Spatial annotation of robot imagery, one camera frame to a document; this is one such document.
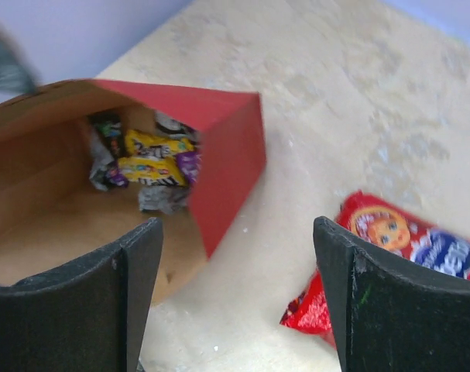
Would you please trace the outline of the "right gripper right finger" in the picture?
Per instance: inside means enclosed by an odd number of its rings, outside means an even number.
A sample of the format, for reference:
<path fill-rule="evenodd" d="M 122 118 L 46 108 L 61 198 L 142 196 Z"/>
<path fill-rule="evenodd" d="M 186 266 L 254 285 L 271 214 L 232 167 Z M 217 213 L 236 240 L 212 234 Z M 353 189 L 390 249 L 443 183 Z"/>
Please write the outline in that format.
<path fill-rule="evenodd" d="M 343 371 L 470 371 L 470 281 L 367 243 L 325 216 L 314 249 Z"/>

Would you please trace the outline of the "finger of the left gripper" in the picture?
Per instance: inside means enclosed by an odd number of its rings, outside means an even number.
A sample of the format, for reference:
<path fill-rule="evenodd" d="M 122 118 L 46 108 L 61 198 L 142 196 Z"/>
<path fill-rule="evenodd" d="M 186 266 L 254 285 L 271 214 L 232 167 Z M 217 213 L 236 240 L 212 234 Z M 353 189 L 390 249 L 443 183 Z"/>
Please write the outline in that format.
<path fill-rule="evenodd" d="M 36 76 L 15 41 L 1 26 L 0 92 L 17 95 L 34 95 L 38 92 Z"/>

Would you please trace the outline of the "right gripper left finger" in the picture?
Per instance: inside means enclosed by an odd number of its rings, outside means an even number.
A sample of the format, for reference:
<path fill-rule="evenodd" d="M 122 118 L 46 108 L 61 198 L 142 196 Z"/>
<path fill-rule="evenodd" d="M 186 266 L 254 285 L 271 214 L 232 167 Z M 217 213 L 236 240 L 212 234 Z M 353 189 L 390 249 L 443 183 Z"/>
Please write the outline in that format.
<path fill-rule="evenodd" d="M 0 286 L 0 371 L 134 371 L 163 248 L 152 218 L 59 267 Z"/>

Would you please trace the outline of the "red paper bag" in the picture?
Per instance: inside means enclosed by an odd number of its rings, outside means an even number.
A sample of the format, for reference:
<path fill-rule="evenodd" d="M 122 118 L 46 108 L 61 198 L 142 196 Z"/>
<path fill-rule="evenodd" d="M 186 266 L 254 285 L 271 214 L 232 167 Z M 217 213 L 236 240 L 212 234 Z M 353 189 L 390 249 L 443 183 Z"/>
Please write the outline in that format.
<path fill-rule="evenodd" d="M 143 184 L 121 173 L 89 116 L 200 154 L 187 207 L 141 212 Z M 208 262 L 266 165 L 262 100 L 230 92 L 112 80 L 61 81 L 0 104 L 0 286 L 59 267 L 152 218 L 163 224 L 158 304 Z"/>

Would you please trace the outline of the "purple candy packet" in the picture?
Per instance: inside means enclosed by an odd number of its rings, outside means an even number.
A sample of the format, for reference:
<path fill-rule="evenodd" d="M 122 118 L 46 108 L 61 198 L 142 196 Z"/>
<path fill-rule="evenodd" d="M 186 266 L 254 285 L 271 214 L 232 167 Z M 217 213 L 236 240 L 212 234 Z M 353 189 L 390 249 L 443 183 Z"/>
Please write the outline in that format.
<path fill-rule="evenodd" d="M 199 171 L 200 154 L 196 150 L 175 155 L 177 166 L 189 184 L 194 184 Z"/>

